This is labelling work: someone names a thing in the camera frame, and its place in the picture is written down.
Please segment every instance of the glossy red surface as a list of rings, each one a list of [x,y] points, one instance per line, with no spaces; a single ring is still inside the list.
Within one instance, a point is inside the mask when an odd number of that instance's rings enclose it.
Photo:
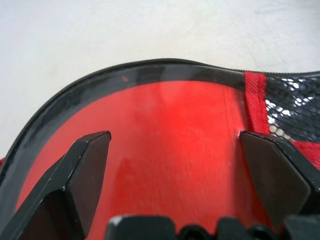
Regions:
[[[41,175],[85,134],[110,130],[100,201],[87,239],[102,240],[122,214],[170,216],[177,230],[209,232],[219,217],[269,225],[250,182],[239,132],[248,129],[244,93],[219,84],[170,81],[136,86],[87,105],[45,144],[17,208]]]

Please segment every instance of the black plastic part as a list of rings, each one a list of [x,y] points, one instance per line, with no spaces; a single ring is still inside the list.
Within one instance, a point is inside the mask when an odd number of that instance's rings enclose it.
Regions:
[[[81,240],[100,198],[110,132],[86,135],[50,167],[0,235],[0,240]]]
[[[240,134],[253,185],[274,226],[292,214],[320,212],[320,172],[287,140]]]
[[[174,223],[165,216],[116,216],[109,221],[104,237],[104,240],[278,239],[280,238],[266,226],[254,225],[249,230],[246,230],[239,220],[231,217],[225,217],[219,220],[215,235],[209,234],[199,225],[187,225],[176,235]]]
[[[179,240],[210,240],[211,236],[199,225],[188,225],[181,229]]]
[[[251,240],[251,237],[239,220],[225,217],[217,224],[216,240]]]
[[[284,221],[284,240],[319,240],[320,215],[290,216]]]
[[[255,240],[277,240],[279,237],[268,227],[262,224],[251,226],[247,232]]]
[[[164,216],[116,216],[104,240],[177,240],[175,224]]]

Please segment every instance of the mesh pocket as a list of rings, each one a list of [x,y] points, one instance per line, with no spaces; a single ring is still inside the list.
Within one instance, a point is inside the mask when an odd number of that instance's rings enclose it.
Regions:
[[[268,76],[265,102],[270,132],[278,137],[320,142],[320,75]]]

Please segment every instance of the red fabric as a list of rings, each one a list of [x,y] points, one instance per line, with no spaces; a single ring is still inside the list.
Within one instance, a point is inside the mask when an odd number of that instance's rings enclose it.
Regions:
[[[247,109],[255,132],[270,134],[265,99],[266,76],[261,73],[245,72],[245,97]],[[292,141],[292,144],[320,170],[320,143]]]
[[[238,138],[248,129],[243,98],[231,87],[183,79],[101,97],[45,143],[17,208],[76,139],[110,130],[103,187],[87,240],[103,239],[109,219],[125,214],[169,216],[177,231],[199,224],[212,232],[223,216],[237,217],[247,227],[270,226]]]
[[[266,76],[260,73],[245,72],[245,97],[253,130],[269,134],[267,105],[265,101]]]

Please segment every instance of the white surface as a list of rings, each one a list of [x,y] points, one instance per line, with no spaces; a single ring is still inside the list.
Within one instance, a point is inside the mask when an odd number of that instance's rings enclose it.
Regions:
[[[319,0],[0,0],[0,157],[52,95],[112,65],[320,70],[319,11]]]

